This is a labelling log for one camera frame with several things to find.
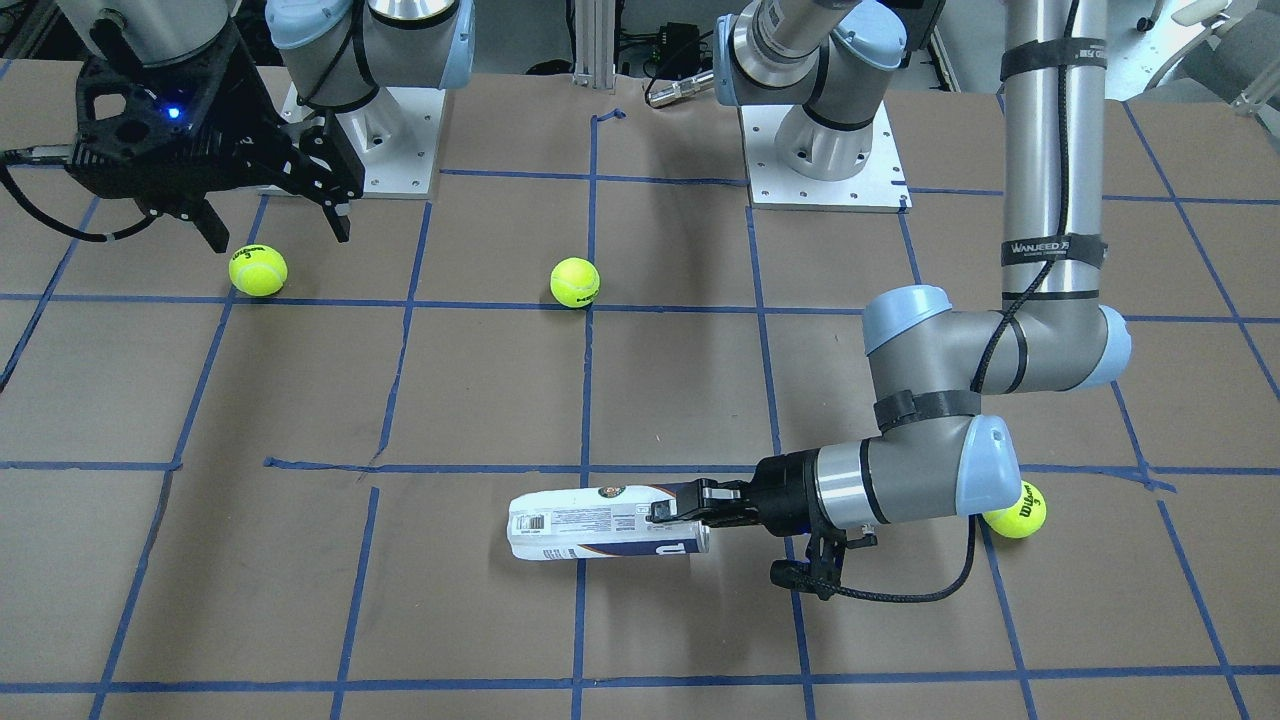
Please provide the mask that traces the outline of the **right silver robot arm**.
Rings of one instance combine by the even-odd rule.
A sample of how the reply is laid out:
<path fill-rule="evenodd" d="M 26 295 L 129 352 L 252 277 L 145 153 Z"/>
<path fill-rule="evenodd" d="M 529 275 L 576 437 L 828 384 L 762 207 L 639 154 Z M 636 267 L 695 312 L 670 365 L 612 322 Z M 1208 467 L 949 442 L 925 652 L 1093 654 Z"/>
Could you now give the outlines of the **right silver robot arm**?
<path fill-rule="evenodd" d="M 216 252 L 229 233 L 211 192 L 271 186 L 323 210 L 339 242 L 370 163 L 413 158 L 394 88 L 461 88 L 474 59 L 468 1 L 269 1 L 296 120 L 273 104 L 229 1 L 63 1 L 90 50 L 63 167 L 146 222 L 191 223 Z"/>

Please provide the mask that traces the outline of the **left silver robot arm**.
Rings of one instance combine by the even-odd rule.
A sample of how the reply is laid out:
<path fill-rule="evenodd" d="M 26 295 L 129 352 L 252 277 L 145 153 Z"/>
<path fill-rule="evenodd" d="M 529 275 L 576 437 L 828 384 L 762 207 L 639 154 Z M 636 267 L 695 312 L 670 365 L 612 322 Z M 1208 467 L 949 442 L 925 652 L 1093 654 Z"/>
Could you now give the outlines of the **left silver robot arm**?
<path fill-rule="evenodd" d="M 851 530 L 1018 505 L 1012 437 L 983 397 L 1106 386 L 1132 355 L 1125 319 L 1100 302 L 1106 29 L 1102 1 L 1007 5 L 1000 310 L 960 311 L 931 284 L 873 299 L 861 324 L 878 434 L 765 457 L 749 480 L 682 483 L 649 524 L 805 536 L 803 560 L 776 561 L 771 580 L 827 600 L 858 596 L 840 583 Z M 844 178 L 905 40 L 874 1 L 754 1 L 717 23 L 716 95 L 790 105 L 776 147 L 804 176 Z"/>

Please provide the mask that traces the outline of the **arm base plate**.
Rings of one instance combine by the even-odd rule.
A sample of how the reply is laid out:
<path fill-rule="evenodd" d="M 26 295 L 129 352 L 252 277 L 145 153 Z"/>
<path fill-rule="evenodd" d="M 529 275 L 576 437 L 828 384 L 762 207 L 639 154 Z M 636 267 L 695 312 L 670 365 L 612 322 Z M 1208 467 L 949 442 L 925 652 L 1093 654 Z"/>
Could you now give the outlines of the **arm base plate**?
<path fill-rule="evenodd" d="M 447 91 L 374 88 L 356 72 L 340 73 L 338 87 L 347 99 L 374 92 L 367 104 L 337 117 L 364 165 L 362 196 L 430 199 Z"/>
<path fill-rule="evenodd" d="M 756 209 L 899 213 L 913 206 L 884 104 L 855 131 L 817 124 L 800 105 L 740 109 Z"/>

